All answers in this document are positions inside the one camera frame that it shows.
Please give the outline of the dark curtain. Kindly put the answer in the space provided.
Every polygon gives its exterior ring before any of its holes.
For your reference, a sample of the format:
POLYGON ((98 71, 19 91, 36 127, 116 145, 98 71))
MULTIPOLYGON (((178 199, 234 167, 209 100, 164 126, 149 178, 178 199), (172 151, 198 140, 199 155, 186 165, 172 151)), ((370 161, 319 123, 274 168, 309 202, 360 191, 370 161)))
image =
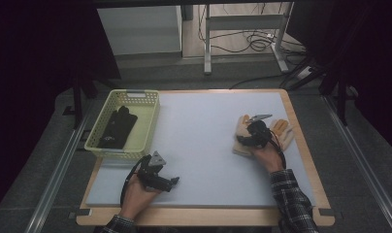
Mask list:
POLYGON ((287 34, 327 70, 319 91, 331 93, 344 77, 392 147, 392 0, 296 0, 287 34))
POLYGON ((0 203, 39 141, 55 99, 119 71, 94 0, 0 0, 0 203))

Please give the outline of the grey metal stand frame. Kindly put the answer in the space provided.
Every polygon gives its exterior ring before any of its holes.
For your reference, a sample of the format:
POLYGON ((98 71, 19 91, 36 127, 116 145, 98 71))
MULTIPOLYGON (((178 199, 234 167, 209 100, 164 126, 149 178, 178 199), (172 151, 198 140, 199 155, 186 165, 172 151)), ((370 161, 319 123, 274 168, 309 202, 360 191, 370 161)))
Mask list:
POLYGON ((281 54, 280 45, 290 18, 293 7, 292 2, 288 2, 282 14, 277 15, 256 15, 256 16, 218 16, 212 17, 210 5, 206 5, 205 19, 205 48, 204 48, 204 74, 212 73, 212 52, 210 33, 212 31, 223 30, 248 30, 248 29, 275 29, 278 32, 276 40, 271 43, 271 49, 277 60, 278 67, 282 73, 288 72, 287 64, 281 54))

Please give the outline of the white cabinet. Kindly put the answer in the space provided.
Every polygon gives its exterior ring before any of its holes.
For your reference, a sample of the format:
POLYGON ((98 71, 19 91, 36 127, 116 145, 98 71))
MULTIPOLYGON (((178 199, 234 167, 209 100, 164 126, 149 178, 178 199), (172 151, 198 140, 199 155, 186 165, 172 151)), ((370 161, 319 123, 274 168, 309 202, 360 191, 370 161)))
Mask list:
POLYGON ((179 52, 180 6, 98 9, 114 55, 179 52))

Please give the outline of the white power strip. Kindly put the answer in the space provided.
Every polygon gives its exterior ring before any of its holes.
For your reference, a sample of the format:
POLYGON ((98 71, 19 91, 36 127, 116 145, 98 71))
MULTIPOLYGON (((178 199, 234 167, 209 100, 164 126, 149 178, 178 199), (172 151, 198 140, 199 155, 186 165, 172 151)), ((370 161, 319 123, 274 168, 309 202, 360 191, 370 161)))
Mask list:
POLYGON ((298 75, 297 78, 299 80, 302 80, 304 78, 306 78, 307 76, 309 76, 312 73, 313 69, 310 66, 307 66, 306 68, 304 68, 298 75))

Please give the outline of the black glove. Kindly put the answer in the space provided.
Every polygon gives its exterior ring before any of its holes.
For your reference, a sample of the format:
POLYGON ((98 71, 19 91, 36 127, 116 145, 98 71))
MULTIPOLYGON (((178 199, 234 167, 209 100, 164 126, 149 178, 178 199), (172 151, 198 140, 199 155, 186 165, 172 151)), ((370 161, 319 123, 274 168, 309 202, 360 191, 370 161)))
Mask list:
POLYGON ((102 134, 98 147, 101 149, 119 149, 121 150, 130 135, 138 117, 132 115, 130 110, 121 106, 118 110, 113 111, 102 134))

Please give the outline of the wooden table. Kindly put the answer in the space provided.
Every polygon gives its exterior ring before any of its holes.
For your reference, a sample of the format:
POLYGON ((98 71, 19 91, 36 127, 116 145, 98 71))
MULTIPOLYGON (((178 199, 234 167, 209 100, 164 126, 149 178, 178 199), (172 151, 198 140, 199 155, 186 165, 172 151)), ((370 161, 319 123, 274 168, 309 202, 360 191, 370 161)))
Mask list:
MULTIPOLYGON (((312 203, 313 218, 319 226, 331 226, 334 212, 327 200, 323 185, 310 156, 301 127, 286 91, 281 89, 258 90, 196 90, 162 91, 162 93, 251 93, 279 92, 293 126, 294 140, 285 152, 288 168, 294 171, 299 186, 312 203)), ((174 208, 154 207, 143 211, 137 218, 140 226, 274 226, 279 212, 276 205, 269 208, 174 208)))

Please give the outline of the cream plastic basket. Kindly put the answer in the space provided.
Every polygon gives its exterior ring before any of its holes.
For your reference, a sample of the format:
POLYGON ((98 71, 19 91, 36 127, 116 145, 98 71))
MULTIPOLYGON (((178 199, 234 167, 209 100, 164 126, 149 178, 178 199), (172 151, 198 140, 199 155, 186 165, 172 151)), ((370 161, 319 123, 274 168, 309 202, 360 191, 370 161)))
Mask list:
POLYGON ((160 101, 157 90, 112 90, 97 117, 84 148, 97 157, 122 158, 138 160, 147 155, 153 139, 156 122, 159 115, 160 101), (119 149, 101 149, 99 140, 113 111, 125 106, 132 115, 138 117, 124 147, 119 149))

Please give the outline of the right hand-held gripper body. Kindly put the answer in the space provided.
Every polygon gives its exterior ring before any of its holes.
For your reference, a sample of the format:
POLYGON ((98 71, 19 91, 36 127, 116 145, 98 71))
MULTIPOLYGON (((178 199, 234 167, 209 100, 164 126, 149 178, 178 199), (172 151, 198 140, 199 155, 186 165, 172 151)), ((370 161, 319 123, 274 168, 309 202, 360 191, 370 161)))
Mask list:
POLYGON ((249 123, 247 131, 250 136, 238 136, 236 140, 246 147, 264 148, 272 140, 271 130, 264 122, 267 117, 270 117, 270 115, 251 116, 247 121, 249 123))

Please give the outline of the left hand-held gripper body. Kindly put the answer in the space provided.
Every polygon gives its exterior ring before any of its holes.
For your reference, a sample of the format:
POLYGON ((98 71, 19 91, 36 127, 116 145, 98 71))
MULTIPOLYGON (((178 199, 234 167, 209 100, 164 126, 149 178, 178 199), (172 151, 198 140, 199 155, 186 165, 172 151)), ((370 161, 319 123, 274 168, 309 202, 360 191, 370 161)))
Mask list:
POLYGON ((169 192, 174 186, 174 180, 168 180, 158 175, 165 164, 166 161, 158 151, 155 151, 153 155, 144 156, 137 172, 139 180, 145 187, 169 192))

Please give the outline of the black stand leg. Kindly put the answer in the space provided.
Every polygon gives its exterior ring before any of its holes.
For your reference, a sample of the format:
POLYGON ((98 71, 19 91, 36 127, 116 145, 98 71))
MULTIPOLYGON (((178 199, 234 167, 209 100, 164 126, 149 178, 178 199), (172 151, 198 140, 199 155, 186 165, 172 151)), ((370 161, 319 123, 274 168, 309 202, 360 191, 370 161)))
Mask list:
POLYGON ((345 118, 345 103, 346 103, 346 83, 344 77, 340 77, 338 81, 338 101, 337 101, 337 115, 344 126, 347 126, 345 118))
POLYGON ((64 116, 73 116, 74 129, 77 129, 82 122, 82 88, 77 76, 72 78, 72 90, 73 90, 73 106, 67 106, 63 111, 64 116))

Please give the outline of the person's left hand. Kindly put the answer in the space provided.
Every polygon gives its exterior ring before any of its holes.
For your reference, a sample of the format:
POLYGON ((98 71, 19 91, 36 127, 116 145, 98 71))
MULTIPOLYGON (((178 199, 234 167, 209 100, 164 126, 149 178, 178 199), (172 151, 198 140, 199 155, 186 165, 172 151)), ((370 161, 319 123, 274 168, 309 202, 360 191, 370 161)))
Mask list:
POLYGON ((123 204, 119 212, 120 216, 134 219, 141 211, 145 210, 148 205, 161 193, 160 190, 147 190, 134 175, 126 188, 123 204))

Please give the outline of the aluminium floor rail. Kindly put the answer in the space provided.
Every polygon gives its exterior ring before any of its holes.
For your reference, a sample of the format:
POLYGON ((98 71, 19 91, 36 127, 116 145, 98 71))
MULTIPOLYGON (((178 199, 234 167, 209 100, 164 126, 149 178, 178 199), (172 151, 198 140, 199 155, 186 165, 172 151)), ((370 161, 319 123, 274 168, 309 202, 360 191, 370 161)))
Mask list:
POLYGON ((388 192, 385 190, 384 186, 380 183, 378 177, 376 176, 373 168, 369 164, 365 154, 362 152, 361 148, 354 139, 351 131, 344 123, 340 120, 337 115, 337 108, 334 101, 330 97, 322 96, 321 99, 327 106, 329 115, 331 116, 334 124, 339 130, 344 143, 346 144, 351 156, 355 160, 356 166, 361 172, 366 184, 369 187, 372 195, 374 196, 380 210, 382 211, 386 221, 388 222, 390 228, 392 229, 392 199, 388 192))
POLYGON ((66 172, 73 159, 74 153, 78 148, 78 144, 82 137, 83 130, 85 129, 85 126, 89 120, 89 114, 91 112, 92 106, 94 105, 94 101, 87 100, 85 104, 86 106, 82 109, 84 112, 82 121, 80 122, 79 126, 72 131, 71 137, 64 151, 59 156, 59 160, 56 163, 56 166, 50 176, 49 182, 33 212, 32 217, 30 218, 24 230, 24 233, 41 233, 45 225, 50 209, 57 196, 58 190, 64 180, 66 172))

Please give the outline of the person's right hand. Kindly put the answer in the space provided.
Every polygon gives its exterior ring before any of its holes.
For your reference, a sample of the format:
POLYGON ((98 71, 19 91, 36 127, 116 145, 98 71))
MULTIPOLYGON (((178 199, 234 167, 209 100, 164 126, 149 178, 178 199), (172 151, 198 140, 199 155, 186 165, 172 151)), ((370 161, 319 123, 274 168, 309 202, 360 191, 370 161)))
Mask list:
POLYGON ((264 166, 269 173, 283 170, 282 160, 277 150, 271 144, 268 144, 261 149, 253 148, 251 151, 259 163, 264 166))

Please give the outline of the white foam mat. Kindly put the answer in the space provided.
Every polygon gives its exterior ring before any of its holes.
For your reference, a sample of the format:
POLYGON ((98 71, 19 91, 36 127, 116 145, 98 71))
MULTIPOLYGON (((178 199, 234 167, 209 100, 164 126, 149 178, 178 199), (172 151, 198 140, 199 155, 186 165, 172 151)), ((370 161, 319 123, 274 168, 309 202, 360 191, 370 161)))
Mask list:
POLYGON ((267 171, 233 153, 239 117, 287 119, 279 92, 162 93, 151 151, 167 164, 159 175, 180 180, 154 207, 269 208, 276 202, 267 171))

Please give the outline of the beige work glove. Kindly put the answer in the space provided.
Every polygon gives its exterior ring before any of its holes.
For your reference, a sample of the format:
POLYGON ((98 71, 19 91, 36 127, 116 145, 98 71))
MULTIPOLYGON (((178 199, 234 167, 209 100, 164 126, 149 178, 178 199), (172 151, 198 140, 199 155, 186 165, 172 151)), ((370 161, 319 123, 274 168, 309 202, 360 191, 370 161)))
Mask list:
MULTIPOLYGON (((235 137, 249 137, 250 134, 247 131, 247 127, 249 123, 247 122, 250 119, 249 115, 240 116, 238 119, 238 123, 236 126, 235 137)), ((246 146, 243 146, 238 140, 235 140, 233 145, 233 153, 241 155, 241 156, 252 156, 250 149, 246 146)))
POLYGON ((270 129, 277 136, 282 150, 287 150, 294 139, 293 126, 285 119, 274 119, 270 129))

